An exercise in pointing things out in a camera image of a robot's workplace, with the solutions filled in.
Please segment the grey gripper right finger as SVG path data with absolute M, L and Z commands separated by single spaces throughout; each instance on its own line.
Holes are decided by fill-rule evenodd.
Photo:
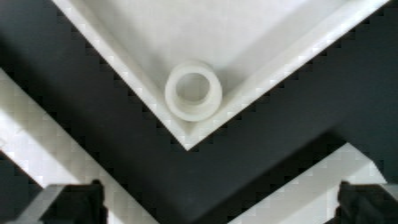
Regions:
M 380 187 L 391 195 L 393 199 L 398 200 L 398 184 L 380 184 Z

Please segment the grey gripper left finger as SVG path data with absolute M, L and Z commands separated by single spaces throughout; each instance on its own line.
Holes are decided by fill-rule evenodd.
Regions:
M 43 189 L 16 219 L 18 224 L 43 224 L 41 217 L 50 209 L 64 188 L 64 185 L 50 185 Z

